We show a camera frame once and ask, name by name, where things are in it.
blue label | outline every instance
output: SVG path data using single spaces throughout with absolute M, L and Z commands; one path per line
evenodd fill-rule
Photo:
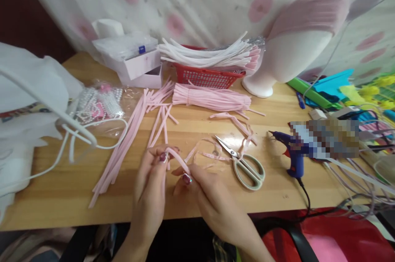
M 145 46 L 144 45 L 139 47 L 139 53 L 140 54 L 145 53 Z

red bag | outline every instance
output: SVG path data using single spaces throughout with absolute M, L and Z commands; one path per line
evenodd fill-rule
M 297 214 L 302 217 L 305 213 L 298 211 Z M 395 261 L 395 252 L 390 244 L 367 220 L 317 216 L 307 218 L 300 224 L 300 229 L 320 262 Z M 273 231 L 263 237 L 273 258 L 277 262 L 299 262 L 299 254 L 287 232 L 281 229 Z

pen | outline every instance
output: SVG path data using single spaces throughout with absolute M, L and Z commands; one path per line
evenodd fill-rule
M 296 93 L 296 96 L 297 96 L 297 99 L 299 100 L 299 106 L 300 106 L 300 108 L 301 108 L 301 109 L 305 109 L 306 107 L 305 107 L 305 105 L 304 105 L 304 101 L 303 101 L 302 95 L 301 95 L 299 92 L 297 92 L 297 93 Z

scissor blade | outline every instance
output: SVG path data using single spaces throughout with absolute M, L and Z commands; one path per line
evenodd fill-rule
M 214 135 L 218 142 L 221 144 L 222 147 L 232 156 L 237 157 L 237 152 L 234 152 L 222 139 L 218 136 Z

red plastic basket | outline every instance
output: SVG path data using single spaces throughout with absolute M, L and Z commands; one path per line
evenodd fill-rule
M 194 50 L 203 50 L 205 48 L 183 45 L 186 48 Z M 173 63 L 177 72 L 178 83 L 188 84 L 188 80 L 196 86 L 214 87 L 214 88 L 229 88 L 233 82 L 238 78 L 246 75 L 243 70 L 234 72 L 218 72 L 207 69 L 199 69 L 195 67 L 188 67 L 179 63 Z

